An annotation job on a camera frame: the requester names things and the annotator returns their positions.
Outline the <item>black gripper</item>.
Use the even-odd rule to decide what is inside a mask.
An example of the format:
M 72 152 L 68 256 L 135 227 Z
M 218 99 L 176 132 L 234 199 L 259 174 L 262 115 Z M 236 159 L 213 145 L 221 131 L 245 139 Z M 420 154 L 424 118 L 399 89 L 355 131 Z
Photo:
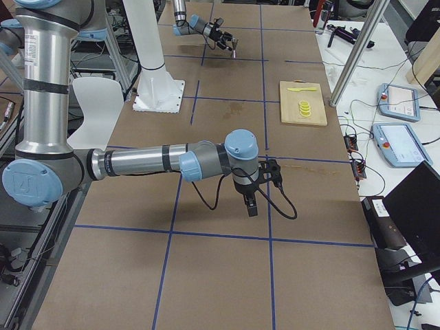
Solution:
M 243 195 L 247 214 L 249 215 L 249 217 L 257 216 L 258 206 L 255 196 L 252 194 L 256 192 L 256 182 L 259 178 L 259 170 L 256 170 L 253 173 L 249 174 L 242 168 L 233 168 L 232 178 L 236 191 Z
M 217 43 L 217 47 L 222 50 L 231 52 L 232 48 L 225 42 L 225 40 L 232 40 L 233 35 L 229 32 L 222 32 L 219 28 L 212 27 L 209 38 Z

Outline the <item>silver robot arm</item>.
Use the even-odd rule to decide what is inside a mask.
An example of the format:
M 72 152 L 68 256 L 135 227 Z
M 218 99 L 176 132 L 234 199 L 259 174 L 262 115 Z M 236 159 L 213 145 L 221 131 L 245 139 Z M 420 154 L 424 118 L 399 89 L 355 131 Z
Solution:
M 257 214 L 255 191 L 260 175 L 254 134 L 237 129 L 222 144 L 163 145 L 130 151 L 78 148 L 78 134 L 69 135 L 69 92 L 106 115 L 123 105 L 118 82 L 99 77 L 71 80 L 73 40 L 107 38 L 104 1 L 18 1 L 16 18 L 24 29 L 24 135 L 15 160 L 2 174 L 5 191 L 15 201 L 41 207 L 90 181 L 121 175 L 181 173 L 188 182 L 231 175 L 247 212 Z
M 232 55 L 235 54 L 238 40 L 231 33 L 221 30 L 224 23 L 221 17 L 210 22 L 193 14 L 188 21 L 186 2 L 184 0 L 174 0 L 172 3 L 175 17 L 173 32 L 176 36 L 198 34 L 203 36 L 206 42 L 208 42 L 208 39 L 213 41 L 213 49 L 218 47 L 222 50 L 228 50 Z

